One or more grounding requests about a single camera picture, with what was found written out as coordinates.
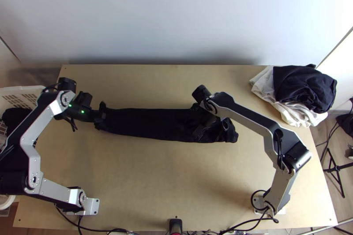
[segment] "beige tabletop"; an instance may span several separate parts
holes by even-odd
[[[251,92],[249,79],[262,66],[64,65],[60,76],[74,79],[77,92],[93,95],[92,108],[189,108],[191,93],[204,84],[225,91],[237,103],[298,133],[312,159],[298,173],[286,214],[279,223],[262,221],[259,229],[317,227],[337,224],[330,194],[309,129],[295,128]],[[234,122],[237,143],[183,143],[109,134],[77,121],[72,132],[52,120],[37,143],[47,179],[81,186],[101,200],[99,213],[86,216],[89,228],[165,231],[169,218],[183,220],[184,230],[221,230],[257,218],[250,196],[268,189],[274,176],[263,139]],[[22,197],[14,226],[75,229],[53,204]]]

